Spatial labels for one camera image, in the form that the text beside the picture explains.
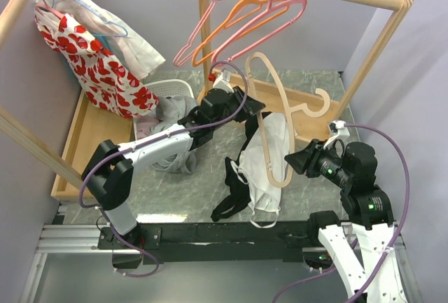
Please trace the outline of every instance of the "white laundry basket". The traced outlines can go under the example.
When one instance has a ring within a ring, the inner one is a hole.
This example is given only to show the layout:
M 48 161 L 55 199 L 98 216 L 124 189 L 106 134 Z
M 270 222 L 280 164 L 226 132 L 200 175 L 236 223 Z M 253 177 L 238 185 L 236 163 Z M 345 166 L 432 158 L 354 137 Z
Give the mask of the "white laundry basket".
M 154 83 L 145 84 L 152 93 L 158 97 L 176 97 L 178 95 L 185 95 L 187 97 L 194 98 L 193 90 L 191 86 L 179 79 L 166 79 L 161 81 L 155 81 Z M 134 139 L 137 139 L 137 118 L 134 118 Z

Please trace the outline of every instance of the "beige hanger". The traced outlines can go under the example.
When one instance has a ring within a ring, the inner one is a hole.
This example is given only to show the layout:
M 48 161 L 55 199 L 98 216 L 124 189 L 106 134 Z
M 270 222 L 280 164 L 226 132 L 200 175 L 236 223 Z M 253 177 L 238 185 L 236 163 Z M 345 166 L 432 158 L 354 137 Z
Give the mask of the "beige hanger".
M 294 122 L 293 122 L 293 113 L 298 111 L 303 111 L 306 115 L 308 115 L 310 118 L 320 118 L 322 115 L 328 112 L 328 109 L 330 109 L 330 96 L 325 90 L 322 90 L 321 88 L 316 89 L 316 94 L 320 95 L 323 99 L 323 107 L 320 111 L 310 111 L 307 104 L 300 104 L 297 106 L 290 107 L 288 104 L 288 97 L 286 96 L 285 89 L 283 87 L 283 84 L 281 83 L 281 80 L 279 76 L 277 75 L 277 72 L 275 71 L 274 67 L 272 66 L 271 62 L 268 60 L 266 55 L 261 52 L 255 52 L 252 55 L 250 55 L 246 59 L 246 75 L 247 75 L 247 81 L 248 81 L 248 94 L 253 97 L 254 99 L 257 99 L 257 92 L 255 89 L 255 83 L 253 82 L 253 78 L 251 75 L 251 62 L 255 58 L 260 58 L 263 63 L 265 63 L 267 69 L 271 73 L 272 77 L 274 78 L 274 81 L 276 83 L 277 89 L 279 90 L 281 101 L 283 103 L 283 109 L 285 110 L 285 117 L 286 122 L 288 123 L 288 133 L 289 133 L 289 153 L 294 153 L 295 151 L 295 130 L 294 130 Z M 269 147 L 267 146 L 267 139 L 266 139 L 266 133 L 265 133 L 265 125 L 263 123 L 263 117 L 261 116 L 261 112 L 257 113 L 257 121 L 258 126 L 260 128 L 260 135 L 261 135 L 261 142 L 263 145 L 263 152 L 265 154 L 265 164 L 266 164 L 266 172 L 267 172 L 267 178 L 269 179 L 269 182 L 278 188 L 284 188 L 287 186 L 291 179 L 293 178 L 293 168 L 291 165 L 288 165 L 288 171 L 286 172 L 286 178 L 282 182 L 278 182 L 275 180 L 273 174 L 272 174 L 272 164 L 271 164 L 271 157 L 269 153 Z

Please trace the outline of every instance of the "robotic hand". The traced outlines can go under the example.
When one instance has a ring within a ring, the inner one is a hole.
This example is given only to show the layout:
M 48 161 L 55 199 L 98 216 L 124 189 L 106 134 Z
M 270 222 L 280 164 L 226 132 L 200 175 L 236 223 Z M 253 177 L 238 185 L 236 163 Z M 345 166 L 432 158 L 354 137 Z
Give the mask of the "robotic hand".
M 115 145 L 107 140 L 98 145 L 82 178 L 85 180 L 94 168 L 111 158 L 90 174 L 87 186 L 118 234 L 128 243 L 135 245 L 142 238 L 140 225 L 127 203 L 135 171 L 162 158 L 202 146 L 226 123 L 224 119 L 243 122 L 264 109 L 263 103 L 245 96 L 240 87 L 232 88 L 225 81 L 226 74 L 228 71 L 221 72 L 200 106 L 169 129 L 138 141 Z
M 334 144 L 338 139 L 348 138 L 348 129 L 339 120 L 329 127 L 333 136 L 328 141 L 314 139 L 305 149 L 285 156 L 285 160 L 298 174 L 308 178 L 324 176 L 341 188 L 342 206 L 358 237 L 364 268 L 345 239 L 336 213 L 312 213 L 310 239 L 327 249 L 349 297 L 365 285 L 367 276 L 377 271 L 368 290 L 356 302 L 405 303 L 395 251 L 387 246 L 394 234 L 391 203 L 386 193 L 375 185 L 375 150 L 366 143 L 351 142 L 339 156 Z M 383 252 L 388 254 L 376 270 Z

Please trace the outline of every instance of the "red and white floral dress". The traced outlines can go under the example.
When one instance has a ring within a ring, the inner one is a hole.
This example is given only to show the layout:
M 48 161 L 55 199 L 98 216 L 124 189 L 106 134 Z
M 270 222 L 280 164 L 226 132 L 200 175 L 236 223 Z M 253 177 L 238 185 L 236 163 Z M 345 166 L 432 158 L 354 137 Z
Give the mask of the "red and white floral dress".
M 157 106 L 159 99 L 72 16 L 64 14 L 60 20 L 52 13 L 35 10 L 35 14 L 44 41 L 65 56 L 96 107 L 132 118 Z

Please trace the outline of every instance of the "black garment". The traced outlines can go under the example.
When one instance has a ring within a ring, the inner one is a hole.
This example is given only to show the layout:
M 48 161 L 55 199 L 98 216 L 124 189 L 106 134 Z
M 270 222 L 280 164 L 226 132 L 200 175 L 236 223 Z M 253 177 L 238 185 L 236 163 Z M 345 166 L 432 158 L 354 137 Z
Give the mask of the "black garment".
M 271 112 L 261 113 L 262 118 L 266 118 Z M 239 151 L 238 158 L 235 161 L 237 166 L 239 166 L 239 157 L 241 152 L 246 150 L 247 145 L 251 141 L 253 135 L 258 129 L 257 116 L 254 115 L 250 117 L 245 124 L 246 129 L 246 142 L 244 142 L 241 150 Z M 225 181 L 224 183 L 230 189 L 230 195 L 224 198 L 224 200 L 219 203 L 219 205 L 211 213 L 211 219 L 214 222 L 219 221 L 223 218 L 229 218 L 234 214 L 244 210 L 246 206 L 251 202 L 251 196 L 249 193 L 249 185 L 242 183 L 238 179 L 237 173 L 233 170 L 230 162 L 232 161 L 229 157 L 224 159 L 225 161 Z M 244 175 L 239 175 L 244 181 L 246 178 Z

